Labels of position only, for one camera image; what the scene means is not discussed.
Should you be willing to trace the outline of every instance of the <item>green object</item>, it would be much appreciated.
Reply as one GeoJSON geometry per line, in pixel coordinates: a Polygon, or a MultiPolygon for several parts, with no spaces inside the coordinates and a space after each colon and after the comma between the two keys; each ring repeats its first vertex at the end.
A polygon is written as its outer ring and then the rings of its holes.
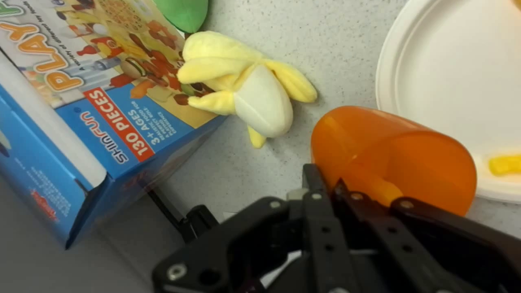
{"type": "Polygon", "coordinates": [[[9,6],[8,3],[4,3],[4,0],[0,0],[0,18],[1,16],[17,16],[17,14],[22,14],[22,8],[9,6]]]}
{"type": "Polygon", "coordinates": [[[154,0],[162,16],[184,32],[195,32],[208,14],[208,0],[154,0]]]}

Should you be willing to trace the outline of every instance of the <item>cardboard box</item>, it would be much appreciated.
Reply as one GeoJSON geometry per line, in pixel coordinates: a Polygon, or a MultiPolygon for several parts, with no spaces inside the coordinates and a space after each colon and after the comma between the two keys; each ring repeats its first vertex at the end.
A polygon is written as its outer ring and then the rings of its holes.
{"type": "Polygon", "coordinates": [[[0,0],[0,171],[65,246],[221,122],[177,104],[182,42],[151,0],[0,0]]]}

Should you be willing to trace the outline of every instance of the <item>white plate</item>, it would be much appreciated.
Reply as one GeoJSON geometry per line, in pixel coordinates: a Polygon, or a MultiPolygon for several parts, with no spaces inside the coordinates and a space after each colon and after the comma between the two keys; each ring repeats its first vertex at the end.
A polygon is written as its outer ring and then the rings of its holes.
{"type": "Polygon", "coordinates": [[[410,0],[382,47],[376,98],[464,143],[480,197],[521,202],[521,176],[486,158],[521,153],[521,11],[511,0],[410,0]]]}

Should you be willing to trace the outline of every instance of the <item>orange plastic cup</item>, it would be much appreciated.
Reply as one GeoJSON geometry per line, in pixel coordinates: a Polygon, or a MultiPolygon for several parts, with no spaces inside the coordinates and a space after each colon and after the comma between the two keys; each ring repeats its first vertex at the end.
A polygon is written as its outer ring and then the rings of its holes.
{"type": "Polygon", "coordinates": [[[364,107],[338,107],[312,130],[312,159],[328,189],[389,207],[402,195],[465,215],[475,195],[475,166],[454,138],[407,119],[364,107]]]}

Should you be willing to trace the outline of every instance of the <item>toy banana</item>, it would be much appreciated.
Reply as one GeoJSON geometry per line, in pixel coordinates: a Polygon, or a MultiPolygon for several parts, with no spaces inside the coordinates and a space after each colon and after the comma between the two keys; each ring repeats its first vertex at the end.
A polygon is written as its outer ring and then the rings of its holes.
{"type": "Polygon", "coordinates": [[[286,133],[293,122],[289,98],[312,102],[317,98],[307,78],[291,65],[265,58],[260,52],[218,32],[192,34],[182,49],[185,63],[180,83],[205,83],[214,93],[187,104],[219,115],[234,114],[247,124],[250,143],[286,133]]]}

